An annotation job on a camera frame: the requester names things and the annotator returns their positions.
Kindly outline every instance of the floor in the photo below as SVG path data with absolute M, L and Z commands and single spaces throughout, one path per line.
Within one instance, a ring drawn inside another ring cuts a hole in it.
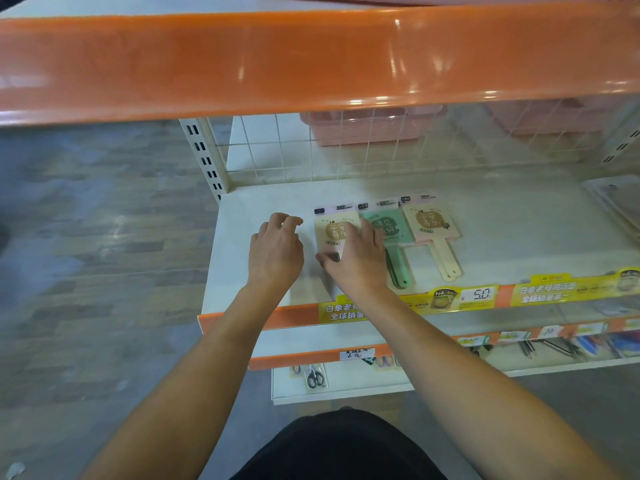
M 216 204 L 176 121 L 2 130 L 0 178 L 0 473 L 21 461 L 20 480 L 75 478 L 199 338 Z M 640 365 L 518 381 L 640 477 Z M 449 478 L 478 478 L 415 393 L 274 406 L 270 386 L 247 373 L 203 479 L 347 404 Z

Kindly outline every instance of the price label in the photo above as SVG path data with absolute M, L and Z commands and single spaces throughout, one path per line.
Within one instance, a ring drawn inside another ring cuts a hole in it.
M 495 286 L 484 286 L 482 288 L 462 290 L 460 301 L 489 301 L 495 296 Z
M 564 327 L 562 325 L 548 325 L 546 327 L 542 327 L 538 338 L 553 339 L 555 337 L 559 337 L 563 330 Z
M 376 356 L 376 349 L 372 347 L 370 349 L 356 349 L 356 350 L 341 350 L 340 360 L 355 360 L 359 358 L 369 358 Z
M 580 335 L 597 335 L 599 333 L 604 332 L 607 327 L 606 322 L 597 322 L 597 323 L 584 323 L 582 325 L 578 325 L 578 329 L 575 334 L 577 336 Z
M 625 331 L 640 330 L 640 318 L 631 318 L 625 322 Z
M 518 331 L 503 331 L 500 332 L 500 338 L 498 342 L 520 342 L 526 340 L 531 335 L 531 332 L 518 330 Z
M 489 342 L 489 335 L 478 335 L 476 337 L 460 337 L 458 343 L 463 347 L 477 347 Z

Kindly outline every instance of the right hand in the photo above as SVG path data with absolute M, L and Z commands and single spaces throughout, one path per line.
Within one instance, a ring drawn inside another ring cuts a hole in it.
M 318 253 L 316 259 L 354 301 L 388 290 L 384 233 L 366 219 L 361 219 L 361 232 L 351 223 L 344 224 L 347 239 L 340 262 L 332 260 L 329 253 Z

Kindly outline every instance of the black scissors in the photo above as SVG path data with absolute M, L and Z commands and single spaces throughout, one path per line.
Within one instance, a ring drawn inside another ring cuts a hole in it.
M 307 384 L 311 389 L 315 389 L 316 387 L 322 387 L 324 384 L 324 376 L 316 371 L 316 368 L 313 365 L 309 365 L 311 368 L 311 374 L 307 377 Z

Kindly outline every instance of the handwritten price tag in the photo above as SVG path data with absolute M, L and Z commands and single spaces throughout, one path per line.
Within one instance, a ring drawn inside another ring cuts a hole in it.
M 548 325 L 546 327 L 542 327 L 540 330 L 539 339 L 553 339 L 555 337 L 559 337 L 562 331 L 564 330 L 564 326 L 562 325 Z
M 460 337 L 458 343 L 463 347 L 477 347 L 485 345 L 489 341 L 489 335 L 478 335 L 476 337 Z
M 356 350 L 341 350 L 340 360 L 355 360 L 359 358 L 369 358 L 376 356 L 376 349 L 374 347 L 370 349 L 356 349 Z
M 606 322 L 597 322 L 597 323 L 585 323 L 582 325 L 578 325 L 578 329 L 575 334 L 580 335 L 597 335 L 599 333 L 604 332 L 607 327 Z

